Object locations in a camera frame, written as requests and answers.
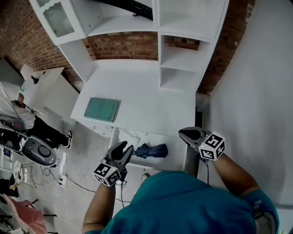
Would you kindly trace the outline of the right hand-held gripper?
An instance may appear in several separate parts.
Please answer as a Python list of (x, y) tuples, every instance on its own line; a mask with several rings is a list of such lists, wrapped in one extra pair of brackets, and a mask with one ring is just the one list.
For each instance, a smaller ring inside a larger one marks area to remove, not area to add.
[(217, 161), (225, 151), (225, 138), (201, 127), (187, 127), (179, 130), (179, 137), (200, 154), (202, 161)]

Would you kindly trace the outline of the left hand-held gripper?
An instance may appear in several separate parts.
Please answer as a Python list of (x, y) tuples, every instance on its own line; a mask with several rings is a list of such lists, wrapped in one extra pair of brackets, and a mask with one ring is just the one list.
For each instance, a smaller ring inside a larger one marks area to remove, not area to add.
[(93, 172), (93, 176), (98, 182), (108, 187), (112, 187), (117, 181), (123, 182), (125, 180), (127, 169), (123, 167), (121, 163), (117, 164), (112, 160), (122, 159), (122, 164), (129, 163), (134, 152), (134, 146), (131, 145), (124, 152), (124, 148), (127, 144), (127, 141), (122, 141), (108, 149), (107, 158), (110, 158), (111, 160), (103, 157), (100, 164)]

